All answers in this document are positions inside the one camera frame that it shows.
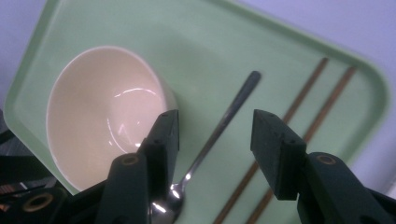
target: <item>spoon handle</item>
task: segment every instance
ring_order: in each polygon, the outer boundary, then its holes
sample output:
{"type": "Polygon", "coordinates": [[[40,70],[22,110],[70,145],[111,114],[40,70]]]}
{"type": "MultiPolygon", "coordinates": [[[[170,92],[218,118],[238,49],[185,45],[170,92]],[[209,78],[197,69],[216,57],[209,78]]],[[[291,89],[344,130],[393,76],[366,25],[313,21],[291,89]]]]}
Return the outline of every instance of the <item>spoon handle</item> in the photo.
{"type": "Polygon", "coordinates": [[[221,134],[224,132],[225,128],[228,126],[230,121],[233,119],[233,116],[238,112],[239,108],[241,108],[242,104],[246,101],[249,95],[253,92],[254,88],[257,86],[261,79],[262,75],[259,72],[253,71],[248,76],[247,80],[245,81],[244,85],[242,86],[241,90],[236,94],[233,102],[230,104],[228,109],[226,110],[225,114],[221,118],[218,126],[210,135],[209,139],[205,143],[204,147],[201,149],[201,152],[198,154],[195,161],[192,163],[190,169],[181,179],[180,183],[185,184],[187,183],[192,174],[201,164],[202,160],[205,158],[206,154],[210,151],[210,149],[215,145],[216,141],[219,139],[221,134]]]}

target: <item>brown chopstick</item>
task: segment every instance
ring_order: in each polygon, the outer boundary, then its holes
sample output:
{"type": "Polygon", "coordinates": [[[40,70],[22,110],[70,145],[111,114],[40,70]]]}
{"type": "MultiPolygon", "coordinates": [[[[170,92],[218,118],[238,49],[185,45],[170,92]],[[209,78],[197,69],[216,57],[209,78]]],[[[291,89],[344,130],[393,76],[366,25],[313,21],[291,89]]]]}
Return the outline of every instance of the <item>brown chopstick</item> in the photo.
{"type": "MultiPolygon", "coordinates": [[[[283,118],[283,121],[285,123],[288,123],[295,112],[297,111],[298,107],[301,105],[303,102],[305,96],[309,93],[311,90],[312,86],[315,84],[315,81],[318,79],[319,75],[322,73],[323,69],[325,68],[327,62],[329,59],[323,58],[320,60],[319,64],[317,65],[316,69],[314,72],[311,74],[311,77],[305,82],[302,90],[299,92],[297,97],[294,99],[293,103],[288,109],[288,112],[283,118]]],[[[251,177],[256,173],[256,171],[259,169],[258,164],[254,161],[251,165],[250,168],[247,170],[245,176],[242,178],[241,182],[239,185],[236,187],[236,189],[233,191],[233,194],[231,195],[230,199],[227,201],[227,203],[224,205],[224,207],[221,209],[220,213],[216,217],[214,223],[222,223],[223,220],[227,217],[231,209],[233,208],[234,204],[238,200],[239,196],[242,194],[244,191],[245,187],[248,185],[251,177]]]]}
{"type": "MultiPolygon", "coordinates": [[[[335,101],[338,99],[341,92],[343,91],[343,89],[345,88],[345,86],[347,85],[349,80],[352,78],[353,74],[355,74],[355,72],[356,72],[355,67],[349,67],[345,71],[345,73],[343,74],[341,79],[338,81],[338,83],[332,90],[332,93],[326,100],[325,104],[322,106],[322,108],[318,112],[317,116],[315,117],[315,119],[313,120],[311,125],[309,126],[308,131],[305,133],[304,140],[306,143],[308,143],[312,139],[312,137],[318,130],[318,127],[320,126],[322,121],[326,118],[327,114],[332,109],[332,106],[334,105],[335,101]]],[[[247,224],[256,223],[257,219],[259,219],[260,215],[265,210],[268,203],[271,202],[271,199],[273,198],[273,196],[274,196],[274,194],[271,191],[271,189],[268,189],[265,192],[264,196],[262,196],[262,199],[257,204],[254,211],[251,213],[250,217],[248,218],[248,220],[246,222],[247,224]]]]}

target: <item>tray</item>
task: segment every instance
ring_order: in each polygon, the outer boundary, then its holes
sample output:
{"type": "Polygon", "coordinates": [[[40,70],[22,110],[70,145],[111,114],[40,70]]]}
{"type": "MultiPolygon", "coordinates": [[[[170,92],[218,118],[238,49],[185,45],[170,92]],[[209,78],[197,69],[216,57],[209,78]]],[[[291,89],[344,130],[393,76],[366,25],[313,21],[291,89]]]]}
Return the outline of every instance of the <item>tray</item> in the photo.
{"type": "MultiPolygon", "coordinates": [[[[186,172],[252,70],[263,80],[187,186],[178,223],[211,223],[239,184],[253,155],[253,109],[282,117],[321,58],[329,63],[290,122],[303,135],[333,86],[357,73],[310,141],[309,151],[352,162],[384,117],[389,93],[370,63],[235,1],[48,1],[7,96],[8,127],[72,193],[47,144],[46,108],[62,69],[97,46],[127,48],[173,89],[179,105],[180,151],[175,181],[186,172]]],[[[225,223],[247,220],[268,185],[257,172],[225,223]]],[[[295,223],[296,203],[273,200],[260,223],[295,223]]]]}

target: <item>bowl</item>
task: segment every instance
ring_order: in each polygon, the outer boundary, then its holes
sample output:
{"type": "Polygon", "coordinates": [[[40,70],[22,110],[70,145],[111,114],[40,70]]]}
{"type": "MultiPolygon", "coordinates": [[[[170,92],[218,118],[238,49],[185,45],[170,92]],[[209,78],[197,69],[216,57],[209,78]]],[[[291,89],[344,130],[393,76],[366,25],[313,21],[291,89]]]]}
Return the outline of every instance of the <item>bowl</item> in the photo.
{"type": "Polygon", "coordinates": [[[177,108],[173,93],[127,49],[104,46],[79,54],[49,96],[49,151],[77,190],[106,179],[111,162],[136,152],[156,118],[177,108]]]}

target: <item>spoon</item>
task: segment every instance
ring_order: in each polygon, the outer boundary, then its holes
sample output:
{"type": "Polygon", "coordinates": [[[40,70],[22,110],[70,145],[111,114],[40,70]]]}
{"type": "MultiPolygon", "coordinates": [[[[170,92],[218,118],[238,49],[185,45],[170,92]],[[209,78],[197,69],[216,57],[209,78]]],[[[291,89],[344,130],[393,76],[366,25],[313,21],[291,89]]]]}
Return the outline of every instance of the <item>spoon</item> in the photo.
{"type": "Polygon", "coordinates": [[[185,188],[187,183],[205,158],[206,154],[213,147],[213,145],[215,145],[216,141],[219,139],[225,128],[233,119],[233,116],[236,114],[236,112],[238,112],[239,108],[241,108],[242,104],[252,93],[252,91],[258,84],[261,76],[262,75],[256,71],[253,71],[249,75],[241,90],[238,92],[238,94],[236,94],[233,102],[226,110],[218,126],[210,135],[204,147],[201,149],[201,152],[198,154],[197,158],[192,163],[190,169],[187,171],[184,177],[178,183],[171,185],[169,193],[165,199],[152,202],[151,223],[167,224],[174,223],[177,220],[178,215],[181,213],[183,207],[185,188]]]}

